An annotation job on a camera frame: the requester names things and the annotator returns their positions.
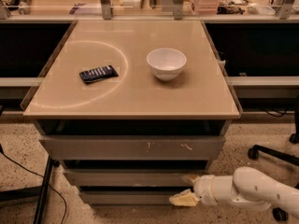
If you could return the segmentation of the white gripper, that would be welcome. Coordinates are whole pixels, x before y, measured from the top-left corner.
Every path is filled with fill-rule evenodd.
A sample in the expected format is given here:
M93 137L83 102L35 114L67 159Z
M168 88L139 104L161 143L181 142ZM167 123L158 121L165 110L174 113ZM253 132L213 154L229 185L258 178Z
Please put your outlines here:
M194 193L190 189L183 190L169 198L175 206L194 207L201 203L216 206L219 203L230 203L234 198L233 177L231 175L183 175L181 179L188 185L193 185Z

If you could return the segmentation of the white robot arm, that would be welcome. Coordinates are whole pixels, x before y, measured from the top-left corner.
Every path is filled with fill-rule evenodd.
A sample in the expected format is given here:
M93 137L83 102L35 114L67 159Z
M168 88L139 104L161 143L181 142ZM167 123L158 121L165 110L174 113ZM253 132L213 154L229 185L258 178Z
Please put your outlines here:
M299 217L299 190L282 184L251 167L237 168L232 175L202 175L191 180L192 188L169 198L175 206L194 207L228 203L238 208L264 211L278 207Z

